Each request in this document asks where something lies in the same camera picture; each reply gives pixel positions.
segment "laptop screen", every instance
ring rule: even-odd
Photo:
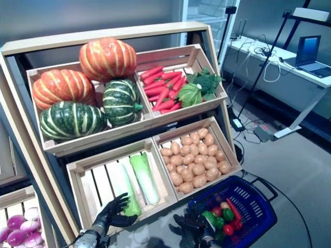
[[[296,54],[296,66],[314,63],[317,59],[321,36],[300,37]]]

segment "basket handle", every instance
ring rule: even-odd
[[[251,181],[251,184],[254,184],[255,182],[259,181],[260,183],[262,183],[264,186],[266,186],[273,194],[273,196],[269,199],[267,199],[268,202],[271,202],[272,200],[276,199],[278,197],[277,192],[269,185],[269,183],[267,183],[264,179],[256,177],[256,179],[254,179],[253,181]]]

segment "cable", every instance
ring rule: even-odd
[[[310,235],[310,231],[309,231],[309,228],[308,228],[308,225],[307,225],[307,223],[306,223],[306,220],[305,220],[305,218],[304,218],[304,216],[302,215],[302,213],[300,212],[300,210],[298,209],[298,207],[295,205],[295,203],[287,196],[287,195],[285,195],[285,193],[284,192],[282,192],[279,188],[277,188],[275,185],[273,185],[271,182],[269,182],[268,180],[266,180],[266,179],[264,179],[264,178],[262,178],[262,177],[259,177],[259,176],[257,176],[257,175],[255,175],[255,174],[253,174],[253,173],[251,173],[251,172],[248,172],[248,171],[246,171],[246,170],[242,170],[242,172],[243,172],[243,176],[242,176],[242,178],[244,177],[244,174],[250,174],[250,175],[252,175],[252,176],[254,176],[254,177],[257,177],[257,178],[259,178],[260,180],[262,180],[262,181],[264,181],[264,182],[266,182],[267,184],[269,184],[271,187],[273,187],[274,189],[276,189],[277,191],[279,191],[283,196],[285,196],[285,198],[287,199],[287,200],[289,200],[289,202],[293,205],[293,207],[296,209],[296,211],[299,213],[299,215],[300,215],[300,217],[301,217],[301,219],[303,220],[303,222],[304,222],[304,225],[305,225],[305,228],[306,228],[306,231],[307,231],[307,236],[308,236],[308,240],[309,240],[309,245],[310,245],[310,247],[312,248],[313,246],[312,246],[312,240],[311,240],[311,235]]]

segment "orange pumpkin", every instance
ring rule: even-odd
[[[100,82],[128,76],[137,67],[133,47],[114,38],[103,38],[85,44],[80,49],[79,61],[85,75]]]
[[[91,81],[79,71],[50,70],[44,72],[32,86],[32,96],[41,110],[60,101],[95,103],[95,89]]]

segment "squash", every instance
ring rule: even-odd
[[[42,111],[39,123],[45,136],[68,141],[104,130],[107,120],[97,107],[62,101]]]
[[[95,103],[95,89],[91,81],[82,72],[66,69],[44,72],[33,84],[32,96],[41,110],[61,101]]]
[[[137,67],[133,47],[114,38],[94,40],[83,45],[79,61],[85,75],[100,82],[128,76]]]
[[[143,106],[139,104],[137,87],[131,80],[125,79],[106,84],[103,108],[108,121],[113,127],[118,127],[137,121]]]

